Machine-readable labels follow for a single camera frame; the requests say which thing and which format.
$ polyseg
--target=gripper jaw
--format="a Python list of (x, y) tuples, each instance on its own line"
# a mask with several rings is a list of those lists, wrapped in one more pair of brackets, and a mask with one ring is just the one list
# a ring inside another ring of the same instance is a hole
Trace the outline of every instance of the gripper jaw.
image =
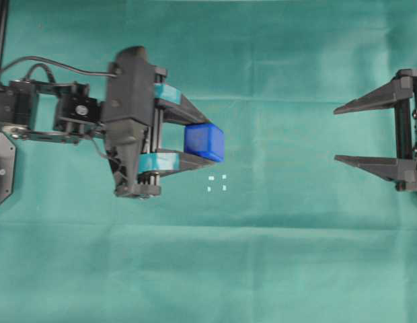
[(337, 155), (335, 160), (394, 182), (417, 182), (417, 166), (413, 159), (353, 157)]
[(410, 76), (402, 76), (335, 109), (334, 114), (389, 109), (397, 102), (410, 98), (413, 98), (413, 79)]
[(165, 109), (163, 121), (187, 126), (189, 124), (211, 123), (211, 121), (183, 94), (179, 102), (173, 103), (158, 98), (157, 105)]
[(396, 183), (396, 189), (417, 191), (417, 144), (412, 146), (410, 98), (415, 97), (417, 132), (417, 69), (401, 69), (385, 85), (337, 109), (334, 114), (393, 108), (396, 158), (337, 155), (334, 159)]

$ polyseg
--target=blue block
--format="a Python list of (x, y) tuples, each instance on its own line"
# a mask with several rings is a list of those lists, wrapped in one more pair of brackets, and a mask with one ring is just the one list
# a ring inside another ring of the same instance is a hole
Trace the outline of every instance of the blue block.
[(193, 124), (184, 129), (184, 152), (215, 162), (223, 162), (223, 131), (211, 123)]

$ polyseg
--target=black wire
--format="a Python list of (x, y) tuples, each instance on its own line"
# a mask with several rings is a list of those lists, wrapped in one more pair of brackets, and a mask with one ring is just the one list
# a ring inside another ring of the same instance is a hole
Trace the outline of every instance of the black wire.
[(24, 80), (28, 81), (32, 75), (32, 73), (38, 68), (42, 68), (47, 75), (47, 79), (50, 83), (56, 83), (56, 80), (54, 79), (54, 75), (52, 70), (50, 69), (50, 67), (48, 67), (46, 64), (44, 63), (38, 63), (35, 65), (32, 65), (31, 68), (29, 69), (29, 71), (26, 73), (26, 75), (24, 76)]
[(10, 62), (6, 66), (4, 66), (2, 69), (0, 69), (0, 76), (10, 67), (13, 67), (14, 65), (20, 62), (24, 62), (24, 61), (43, 62), (46, 64), (51, 64), (51, 65), (60, 67), (62, 69), (68, 69), (74, 73), (83, 74), (83, 75), (116, 77), (116, 74), (113, 74), (113, 73), (84, 71), (83, 69), (76, 69), (75, 67), (72, 67), (72, 66), (60, 63), (60, 62), (52, 61), (51, 59), (46, 59), (44, 57), (39, 57), (39, 56), (24, 56), (24, 57), (20, 57), (19, 59), (15, 59), (14, 61)]
[(98, 147), (98, 144), (96, 143), (96, 141), (95, 141), (95, 139), (93, 139), (93, 135), (92, 134), (87, 134), (86, 136), (85, 136), (85, 138), (86, 139), (89, 139), (92, 143), (93, 143), (93, 145), (95, 146), (95, 150), (96, 150), (96, 153), (99, 155), (99, 156), (101, 156), (102, 158), (104, 158), (104, 159), (107, 159), (107, 160), (110, 160), (110, 161), (112, 161), (112, 162), (114, 162), (117, 166), (118, 166), (118, 170), (117, 170), (117, 172), (122, 176), (122, 178), (124, 178), (125, 180), (128, 180), (128, 178), (126, 177), (126, 175), (125, 174), (123, 174), (121, 171), (120, 171), (120, 167), (122, 166), (122, 163), (121, 162), (119, 162), (117, 159), (114, 159), (113, 157), (110, 157), (109, 155), (107, 155), (106, 153), (102, 153), (101, 152), (101, 149)]

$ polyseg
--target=green fabric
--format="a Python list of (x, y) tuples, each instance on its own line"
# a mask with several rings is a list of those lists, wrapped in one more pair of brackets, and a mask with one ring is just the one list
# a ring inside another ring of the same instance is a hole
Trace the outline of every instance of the green fabric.
[[(417, 196), (333, 160), (394, 156), (393, 112), (332, 115), (417, 68), (417, 0), (11, 0), (4, 63), (103, 71), (139, 44), (224, 130), (225, 162), (138, 201), (89, 141), (18, 142), (0, 323), (417, 322)], [(102, 77), (53, 70), (104, 98)]]

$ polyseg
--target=screw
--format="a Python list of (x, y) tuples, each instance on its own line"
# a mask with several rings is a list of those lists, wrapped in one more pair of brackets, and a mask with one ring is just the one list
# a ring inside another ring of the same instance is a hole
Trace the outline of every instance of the screw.
[(414, 111), (413, 111), (413, 113), (412, 113), (412, 117), (413, 117), (413, 119), (417, 119), (417, 110), (415, 109)]
[(112, 108), (118, 108), (120, 106), (120, 103), (118, 100), (112, 100)]
[(19, 134), (19, 129), (18, 128), (11, 128), (11, 136), (14, 139), (19, 139), (20, 138), (20, 134)]
[(87, 113), (89, 112), (89, 109), (86, 106), (76, 106), (75, 107), (75, 111), (77, 114), (81, 115), (81, 116), (86, 116)]

